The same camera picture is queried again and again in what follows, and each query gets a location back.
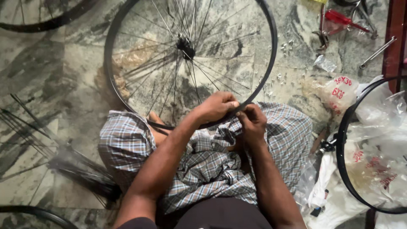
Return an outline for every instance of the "hub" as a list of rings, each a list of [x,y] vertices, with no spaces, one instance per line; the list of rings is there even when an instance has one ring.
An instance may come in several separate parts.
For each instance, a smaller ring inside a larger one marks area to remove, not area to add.
[[[177,48],[183,51],[184,59],[193,60],[195,56],[195,50],[191,46],[191,42],[186,37],[180,37],[177,42]]]

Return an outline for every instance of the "hand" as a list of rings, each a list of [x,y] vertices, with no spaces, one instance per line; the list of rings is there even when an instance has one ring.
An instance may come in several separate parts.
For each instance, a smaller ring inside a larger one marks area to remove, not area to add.
[[[243,125],[244,140],[250,147],[264,145],[264,133],[266,132],[267,118],[256,104],[249,104],[243,111],[236,113]]]
[[[239,102],[230,92],[215,92],[201,105],[197,106],[193,113],[197,114],[201,123],[218,121],[229,111],[239,106]]]

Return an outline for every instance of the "wrench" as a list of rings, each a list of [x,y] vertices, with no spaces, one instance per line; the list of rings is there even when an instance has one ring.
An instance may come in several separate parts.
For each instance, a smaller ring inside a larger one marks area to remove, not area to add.
[[[395,36],[392,37],[392,39],[387,42],[385,45],[383,45],[381,48],[379,48],[378,51],[376,51],[373,55],[371,55],[363,64],[359,66],[360,69],[365,69],[366,65],[373,60],[376,56],[378,56],[380,53],[382,53],[385,49],[387,49],[393,42],[395,42],[397,38]]]

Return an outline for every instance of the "checkered lungi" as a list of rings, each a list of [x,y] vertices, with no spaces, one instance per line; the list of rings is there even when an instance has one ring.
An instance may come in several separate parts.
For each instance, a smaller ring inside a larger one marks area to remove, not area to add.
[[[267,116],[265,139],[269,152],[292,194],[312,144],[312,122],[303,113],[280,103],[259,103]],[[255,177],[244,174],[241,159],[226,147],[242,133],[237,118],[219,125],[216,133],[197,130],[181,158],[172,186],[160,206],[166,214],[203,198],[227,197],[257,204]],[[154,137],[144,117],[130,112],[111,111],[100,132],[100,156],[125,193],[137,172],[155,149]],[[248,148],[245,151],[252,161]]]

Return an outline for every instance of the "red screwdriver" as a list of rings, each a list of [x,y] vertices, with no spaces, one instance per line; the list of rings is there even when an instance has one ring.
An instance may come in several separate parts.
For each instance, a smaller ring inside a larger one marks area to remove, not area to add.
[[[340,24],[344,24],[344,25],[350,25],[350,26],[353,26],[355,28],[361,29],[361,30],[363,30],[363,31],[365,31],[367,33],[370,33],[370,30],[368,30],[366,28],[363,28],[362,26],[360,26],[358,24],[353,23],[350,18],[347,18],[345,15],[343,15],[343,14],[341,14],[341,13],[339,13],[339,12],[333,10],[333,9],[330,9],[325,13],[325,18],[330,20],[330,21],[340,23]]]

